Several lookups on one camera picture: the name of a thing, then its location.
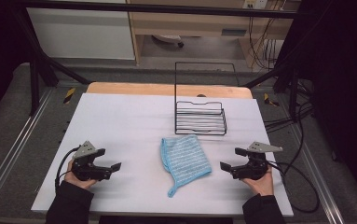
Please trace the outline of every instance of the hand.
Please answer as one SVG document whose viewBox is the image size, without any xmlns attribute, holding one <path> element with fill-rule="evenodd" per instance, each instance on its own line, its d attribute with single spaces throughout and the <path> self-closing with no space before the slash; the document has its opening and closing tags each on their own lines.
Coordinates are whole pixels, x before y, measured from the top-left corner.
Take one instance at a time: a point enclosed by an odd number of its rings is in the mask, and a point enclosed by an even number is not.
<svg viewBox="0 0 357 224">
<path fill-rule="evenodd" d="M 97 183 L 97 180 L 94 179 L 90 179 L 90 180 L 79 180 L 78 178 L 76 178 L 76 176 L 73 174 L 73 172 L 71 172 L 71 169 L 73 167 L 73 160 L 70 160 L 68 162 L 68 168 L 67 168 L 67 174 L 65 174 L 64 180 L 70 184 L 76 185 L 82 189 L 89 189 L 92 185 L 94 185 L 95 183 Z"/>
<path fill-rule="evenodd" d="M 244 178 L 241 180 L 247 184 L 254 194 L 260 194 L 261 196 L 274 195 L 273 176 L 271 174 L 271 166 L 268 167 L 265 175 L 258 180 L 252 180 L 250 178 Z"/>
</svg>

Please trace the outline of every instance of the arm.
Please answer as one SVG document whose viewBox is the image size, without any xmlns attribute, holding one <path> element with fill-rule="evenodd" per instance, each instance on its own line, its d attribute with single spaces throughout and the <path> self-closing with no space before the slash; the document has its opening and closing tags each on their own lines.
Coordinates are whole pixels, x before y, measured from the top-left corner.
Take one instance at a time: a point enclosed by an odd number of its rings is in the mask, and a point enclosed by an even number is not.
<svg viewBox="0 0 357 224">
<path fill-rule="evenodd" d="M 71 170 L 72 161 L 68 164 Z M 86 224 L 89 222 L 89 209 L 92 193 L 89 188 L 96 180 L 80 181 L 68 172 L 56 192 L 56 197 L 47 212 L 47 224 Z"/>
<path fill-rule="evenodd" d="M 258 179 L 242 179 L 256 194 L 242 206 L 245 223 L 247 224 L 282 224 L 285 223 L 280 207 L 274 197 L 273 177 L 271 167 L 265 175 Z"/>
</svg>

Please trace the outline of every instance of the black sleeve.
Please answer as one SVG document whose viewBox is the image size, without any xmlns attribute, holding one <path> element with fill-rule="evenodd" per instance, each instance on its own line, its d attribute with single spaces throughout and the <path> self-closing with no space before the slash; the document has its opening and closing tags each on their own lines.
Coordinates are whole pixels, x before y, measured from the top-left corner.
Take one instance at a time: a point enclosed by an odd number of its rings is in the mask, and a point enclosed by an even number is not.
<svg viewBox="0 0 357 224">
<path fill-rule="evenodd" d="M 47 224 L 87 224 L 93 193 L 62 181 L 47 212 Z"/>
<path fill-rule="evenodd" d="M 242 206 L 244 220 L 247 224 L 284 224 L 280 207 L 274 195 L 253 196 Z"/>
</svg>

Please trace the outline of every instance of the blue towel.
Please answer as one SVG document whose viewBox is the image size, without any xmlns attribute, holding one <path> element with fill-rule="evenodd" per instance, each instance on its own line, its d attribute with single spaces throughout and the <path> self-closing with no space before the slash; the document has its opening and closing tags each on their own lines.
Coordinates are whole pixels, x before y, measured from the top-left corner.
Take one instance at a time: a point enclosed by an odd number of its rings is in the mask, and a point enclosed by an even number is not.
<svg viewBox="0 0 357 224">
<path fill-rule="evenodd" d="M 170 198 L 179 187 L 211 172 L 211 165 L 194 134 L 161 139 L 161 159 L 174 179 L 174 186 L 168 192 Z"/>
</svg>

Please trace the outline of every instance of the white table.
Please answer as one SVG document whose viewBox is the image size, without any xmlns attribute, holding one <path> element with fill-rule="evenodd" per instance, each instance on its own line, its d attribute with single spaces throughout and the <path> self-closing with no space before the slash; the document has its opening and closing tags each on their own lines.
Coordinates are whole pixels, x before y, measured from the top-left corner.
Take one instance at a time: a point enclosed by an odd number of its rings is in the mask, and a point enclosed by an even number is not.
<svg viewBox="0 0 357 224">
<path fill-rule="evenodd" d="M 62 157 L 89 140 L 105 148 L 95 160 L 99 166 L 122 162 L 110 180 L 91 188 L 90 212 L 126 216 L 242 216 L 242 205 L 253 196 L 249 187 L 220 169 L 219 162 L 243 165 L 248 160 L 234 153 L 253 141 L 269 144 L 256 100 L 178 97 L 196 103 L 222 102 L 227 116 L 225 136 L 199 136 L 213 172 L 181 188 L 169 198 L 173 185 L 160 157 L 162 137 L 174 134 L 173 96 L 85 93 L 77 106 L 61 146 L 34 201 L 32 210 L 46 213 L 54 199 L 54 178 Z M 272 153 L 267 159 L 275 161 Z M 273 172 L 275 196 L 284 216 L 292 216 L 278 172 Z"/>
</svg>

